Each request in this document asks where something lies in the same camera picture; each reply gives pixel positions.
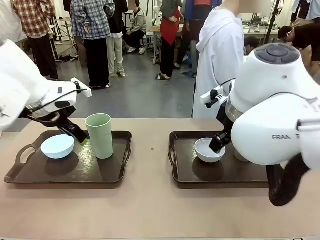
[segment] white bowl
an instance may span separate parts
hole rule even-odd
[[[41,145],[41,151],[50,159],[63,159],[68,156],[75,147],[72,136],[65,134],[48,138]]]
[[[212,141],[212,138],[202,138],[196,141],[194,148],[195,148],[196,155],[199,159],[201,159],[206,163],[213,164],[218,162],[220,159],[222,159],[222,157],[226,153],[226,147],[224,146],[219,153],[215,153],[209,147],[211,141]]]

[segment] tall green tumbler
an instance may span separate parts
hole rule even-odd
[[[112,144],[111,117],[108,114],[97,113],[85,120],[91,146],[98,159],[107,159],[114,153]]]

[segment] white pants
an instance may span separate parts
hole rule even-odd
[[[109,75],[114,76],[115,73],[124,73],[124,67],[122,62],[124,60],[122,56],[122,38],[106,38],[106,45],[108,48],[108,65],[109,65]]]

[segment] brown serving tray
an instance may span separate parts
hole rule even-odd
[[[90,139],[84,146],[75,141],[73,152],[65,158],[48,158],[41,152],[41,144],[60,134],[60,131],[45,131],[34,143],[21,149],[4,181],[12,184],[101,184],[103,188],[118,186],[131,154],[130,132],[112,132],[113,155],[108,159],[97,159]],[[21,163],[22,154],[29,148],[34,148],[35,152],[26,163]]]
[[[226,147],[223,158],[216,163],[201,161],[195,143],[212,138],[216,131],[172,132],[168,155],[173,179],[182,189],[203,188],[268,188],[266,166],[243,162],[234,157],[232,143]]]

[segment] light blue bowl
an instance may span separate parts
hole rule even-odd
[[[63,159],[72,153],[75,140],[65,134],[48,138],[41,145],[41,151],[50,159]]]

